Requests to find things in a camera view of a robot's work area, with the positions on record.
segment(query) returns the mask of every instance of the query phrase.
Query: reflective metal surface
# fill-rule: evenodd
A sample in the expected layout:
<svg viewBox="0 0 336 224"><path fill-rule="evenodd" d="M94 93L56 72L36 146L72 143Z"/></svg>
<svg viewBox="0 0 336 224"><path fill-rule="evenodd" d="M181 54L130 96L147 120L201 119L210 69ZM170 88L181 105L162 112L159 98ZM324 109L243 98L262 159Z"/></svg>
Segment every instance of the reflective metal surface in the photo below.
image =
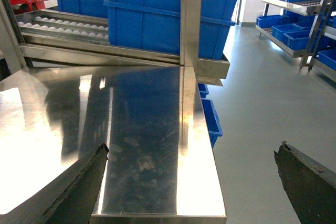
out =
<svg viewBox="0 0 336 224"><path fill-rule="evenodd" d="M288 3L281 0L262 0L263 2L271 5L275 5L291 12L301 14L303 16L314 15L319 12L320 0L302 2L302 3Z"/></svg>
<svg viewBox="0 0 336 224"><path fill-rule="evenodd" d="M106 143L92 223L225 223L196 84L192 67L33 69L0 82L0 214Z"/></svg>
<svg viewBox="0 0 336 224"><path fill-rule="evenodd" d="M202 0L181 0L181 66L194 67L197 73Z"/></svg>
<svg viewBox="0 0 336 224"><path fill-rule="evenodd" d="M336 82L336 71L332 68L328 67L327 65L323 64L317 58L312 58L310 64L317 69L318 71L322 72L324 75L329 77L331 80Z"/></svg>
<svg viewBox="0 0 336 224"><path fill-rule="evenodd" d="M272 28L261 28L256 25L256 29L293 58L299 58L306 53L305 50L296 50L296 51L292 50L291 48L287 47L284 43L282 43L280 40L273 37Z"/></svg>

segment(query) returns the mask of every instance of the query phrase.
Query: white roller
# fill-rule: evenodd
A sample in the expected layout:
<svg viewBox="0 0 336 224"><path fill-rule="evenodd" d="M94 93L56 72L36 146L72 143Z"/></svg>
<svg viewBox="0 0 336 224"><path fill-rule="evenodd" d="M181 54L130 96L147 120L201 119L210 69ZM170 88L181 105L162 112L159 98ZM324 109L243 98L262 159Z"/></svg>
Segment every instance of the white roller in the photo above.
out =
<svg viewBox="0 0 336 224"><path fill-rule="evenodd" d="M63 28L57 28L57 30L56 31L58 31L59 33L64 33L64 29Z"/></svg>

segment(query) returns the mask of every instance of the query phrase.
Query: metal shelving unit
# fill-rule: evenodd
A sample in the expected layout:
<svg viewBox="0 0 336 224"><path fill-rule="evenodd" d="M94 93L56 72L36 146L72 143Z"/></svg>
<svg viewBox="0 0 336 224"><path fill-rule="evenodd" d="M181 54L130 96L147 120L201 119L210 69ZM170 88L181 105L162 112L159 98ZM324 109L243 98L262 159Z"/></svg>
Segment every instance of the metal shelving unit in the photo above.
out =
<svg viewBox="0 0 336 224"><path fill-rule="evenodd" d="M272 28L263 29L256 25L256 29L293 58L299 58L306 52L305 50L292 50L291 48L287 47L280 40L272 36Z"/></svg>
<svg viewBox="0 0 336 224"><path fill-rule="evenodd" d="M280 42L278 39L272 36L270 33L271 28L260 28L259 26L256 26L256 29L260 32L260 35L265 35L268 39L270 39L272 42L274 42L278 47L280 47L282 50L284 50L288 55L290 55L293 58L299 58L301 57L300 67L309 67L311 66L311 63L314 61L311 61L308 63L309 56L316 55L317 51L317 45L323 35L323 33L319 33L319 28L322 25L323 27L327 23L327 17L330 17L331 8L333 4L333 0L312 0L307 2L299 2L299 3L288 3L280 0L262 0L265 5L264 10L264 16L267 16L268 12L268 6L274 5L281 7L285 10L303 15L303 16L310 16L315 15L315 20L313 22L313 25L310 30L309 34L309 42L305 48L305 50L299 50L294 51L284 45L284 43ZM317 40L317 43L315 47L313 47L314 42Z"/></svg>
<svg viewBox="0 0 336 224"><path fill-rule="evenodd" d="M285 10L303 15L310 16L315 15L321 9L320 0L300 2L300 3L288 3L281 0L262 0L264 3L281 7Z"/></svg>

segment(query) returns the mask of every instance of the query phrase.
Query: epoxy floor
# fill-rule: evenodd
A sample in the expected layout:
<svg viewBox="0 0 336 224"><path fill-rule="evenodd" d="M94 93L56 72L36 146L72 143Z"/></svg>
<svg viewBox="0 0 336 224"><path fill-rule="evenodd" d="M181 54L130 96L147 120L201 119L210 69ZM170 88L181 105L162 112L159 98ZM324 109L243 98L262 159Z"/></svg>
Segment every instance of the epoxy floor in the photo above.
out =
<svg viewBox="0 0 336 224"><path fill-rule="evenodd" d="M231 28L223 87L208 86L223 137L214 147L227 224L299 224L274 161L282 141L336 172L336 84L255 28Z"/></svg>

